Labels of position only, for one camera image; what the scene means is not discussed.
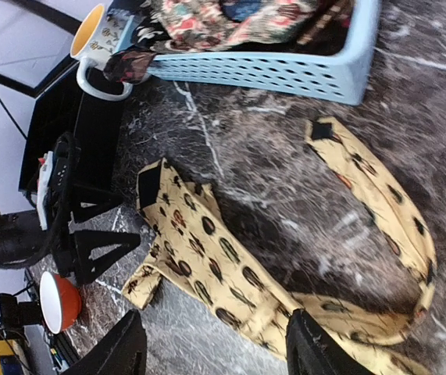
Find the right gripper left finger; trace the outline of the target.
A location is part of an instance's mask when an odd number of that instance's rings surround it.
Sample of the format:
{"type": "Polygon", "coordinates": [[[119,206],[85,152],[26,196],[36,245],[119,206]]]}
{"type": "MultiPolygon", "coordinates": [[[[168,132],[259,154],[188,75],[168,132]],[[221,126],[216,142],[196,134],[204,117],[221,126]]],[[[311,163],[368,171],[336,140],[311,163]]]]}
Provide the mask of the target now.
{"type": "Polygon", "coordinates": [[[147,335],[136,309],[129,310],[67,375],[144,375],[147,335]]]}

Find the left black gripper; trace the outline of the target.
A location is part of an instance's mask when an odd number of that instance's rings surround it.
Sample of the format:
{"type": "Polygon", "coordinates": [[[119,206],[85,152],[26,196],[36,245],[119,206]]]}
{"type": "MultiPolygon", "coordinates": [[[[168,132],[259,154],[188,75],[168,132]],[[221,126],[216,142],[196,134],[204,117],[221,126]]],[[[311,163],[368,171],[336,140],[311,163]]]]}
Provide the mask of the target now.
{"type": "Polygon", "coordinates": [[[34,208],[39,227],[28,264],[51,255],[61,276],[75,276],[77,285],[87,285],[136,249],[141,236],[100,230],[70,233],[71,212],[76,223],[84,223],[123,203],[123,197],[111,191],[74,186],[78,158],[77,140],[65,132],[55,147],[39,159],[38,170],[30,182],[37,188],[34,208]]]}

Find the white bowl orange outside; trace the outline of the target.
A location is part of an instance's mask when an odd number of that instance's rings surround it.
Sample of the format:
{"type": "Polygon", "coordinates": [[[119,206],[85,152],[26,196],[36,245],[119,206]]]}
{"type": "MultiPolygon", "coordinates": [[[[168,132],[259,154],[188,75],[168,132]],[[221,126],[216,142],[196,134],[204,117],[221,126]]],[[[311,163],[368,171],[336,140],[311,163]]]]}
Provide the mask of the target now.
{"type": "Polygon", "coordinates": [[[82,301],[79,291],[69,280],[45,271],[41,275],[39,292],[42,316],[53,334],[59,334],[75,323],[82,301]]]}

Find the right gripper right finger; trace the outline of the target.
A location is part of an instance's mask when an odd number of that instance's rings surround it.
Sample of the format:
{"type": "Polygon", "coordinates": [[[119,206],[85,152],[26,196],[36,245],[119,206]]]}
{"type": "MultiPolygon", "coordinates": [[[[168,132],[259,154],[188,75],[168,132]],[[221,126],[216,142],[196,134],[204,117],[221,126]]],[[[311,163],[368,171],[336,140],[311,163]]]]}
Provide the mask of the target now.
{"type": "Polygon", "coordinates": [[[293,311],[286,333],[290,375],[369,375],[304,309],[293,311]]]}

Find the yellow beetle-pattern tie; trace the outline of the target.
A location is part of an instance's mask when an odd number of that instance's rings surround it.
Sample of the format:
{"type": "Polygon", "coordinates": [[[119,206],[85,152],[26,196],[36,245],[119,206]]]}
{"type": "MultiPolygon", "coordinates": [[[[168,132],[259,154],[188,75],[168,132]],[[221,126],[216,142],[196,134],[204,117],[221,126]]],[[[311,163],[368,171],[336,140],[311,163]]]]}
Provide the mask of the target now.
{"type": "Polygon", "coordinates": [[[426,223],[385,165],[341,122],[307,122],[305,142],[364,205],[421,290],[412,313],[374,313],[345,300],[284,289],[227,228],[210,184],[182,180],[167,159],[137,175],[137,210],[155,232],[143,263],[123,286],[140,309],[169,280],[242,337],[287,361],[287,324],[304,309],[372,374],[424,374],[391,351],[426,315],[437,258],[426,223]]]}

